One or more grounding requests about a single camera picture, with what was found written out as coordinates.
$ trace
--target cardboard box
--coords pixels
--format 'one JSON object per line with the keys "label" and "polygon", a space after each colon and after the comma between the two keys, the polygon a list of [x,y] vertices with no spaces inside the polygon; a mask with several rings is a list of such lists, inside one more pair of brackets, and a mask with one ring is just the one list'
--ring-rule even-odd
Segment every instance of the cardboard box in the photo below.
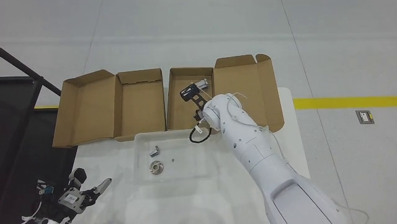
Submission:
{"label": "cardboard box", "polygon": [[213,96],[213,68],[171,68],[169,71],[167,129],[191,129],[197,124],[193,118],[197,106],[193,101],[185,102],[179,94],[190,83],[206,79],[209,87],[205,92]]}
{"label": "cardboard box", "polygon": [[160,69],[114,75],[106,70],[68,79],[62,85],[54,147],[165,131]]}
{"label": "cardboard box", "polygon": [[263,54],[219,58],[212,68],[171,68],[169,79],[168,128],[192,128],[197,122],[193,115],[197,106],[184,102],[179,92],[190,82],[197,82],[206,77],[211,79],[208,94],[239,92],[247,99],[236,96],[243,109],[254,121],[270,131],[276,132],[284,126],[279,92],[275,80],[272,60]]}
{"label": "cardboard box", "polygon": [[161,69],[117,74],[122,84],[122,128],[115,139],[133,140],[138,133],[166,130],[164,86]]}

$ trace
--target black cable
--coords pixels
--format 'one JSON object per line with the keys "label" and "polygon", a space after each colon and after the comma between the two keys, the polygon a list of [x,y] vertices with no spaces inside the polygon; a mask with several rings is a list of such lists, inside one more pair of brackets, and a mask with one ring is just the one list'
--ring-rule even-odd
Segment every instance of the black cable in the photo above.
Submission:
{"label": "black cable", "polygon": [[199,144],[199,143],[203,143],[204,141],[206,141],[210,137],[212,128],[209,129],[207,137],[205,137],[203,140],[200,140],[200,141],[195,141],[195,140],[192,139],[194,131],[196,131],[196,128],[193,128],[193,130],[190,132],[189,140],[192,143]]}

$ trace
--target clear plastic bin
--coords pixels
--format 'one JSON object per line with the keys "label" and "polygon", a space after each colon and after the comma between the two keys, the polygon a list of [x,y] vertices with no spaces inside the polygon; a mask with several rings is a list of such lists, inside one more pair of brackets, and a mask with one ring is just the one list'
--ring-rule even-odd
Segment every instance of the clear plastic bin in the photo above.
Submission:
{"label": "clear plastic bin", "polygon": [[[139,133],[135,137],[134,182],[145,185],[152,182],[166,182],[183,179],[209,178],[218,174],[214,166],[215,142],[219,135],[212,135],[207,141],[195,144],[189,141],[191,130],[176,130],[156,133]],[[194,140],[202,140],[208,134],[207,129],[199,135],[195,132]],[[150,153],[158,146],[160,152],[154,158]],[[164,165],[161,174],[153,175],[149,166],[153,161]]]}

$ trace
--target yellow floor stripe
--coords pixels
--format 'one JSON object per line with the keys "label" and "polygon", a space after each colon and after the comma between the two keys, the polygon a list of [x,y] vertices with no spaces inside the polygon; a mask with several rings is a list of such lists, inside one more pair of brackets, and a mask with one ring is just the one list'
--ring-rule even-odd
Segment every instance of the yellow floor stripe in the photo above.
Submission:
{"label": "yellow floor stripe", "polygon": [[[300,109],[345,109],[366,107],[397,107],[397,96],[385,97],[335,97],[295,98],[296,110]],[[53,109],[58,106],[38,106],[35,109]]]}

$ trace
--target metal nut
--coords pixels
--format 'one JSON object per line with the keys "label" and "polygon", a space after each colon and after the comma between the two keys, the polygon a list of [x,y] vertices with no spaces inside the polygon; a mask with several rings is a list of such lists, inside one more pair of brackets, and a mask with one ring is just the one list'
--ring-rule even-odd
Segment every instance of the metal nut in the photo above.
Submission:
{"label": "metal nut", "polygon": [[162,173],[163,169],[164,169],[164,165],[162,164],[162,162],[157,160],[153,161],[149,167],[149,170],[153,175],[158,175]]}
{"label": "metal nut", "polygon": [[157,156],[157,155],[160,154],[160,149],[159,149],[159,147],[156,146],[155,148],[156,148],[156,151],[152,151],[152,152],[149,154],[152,158],[154,158],[155,156]]}

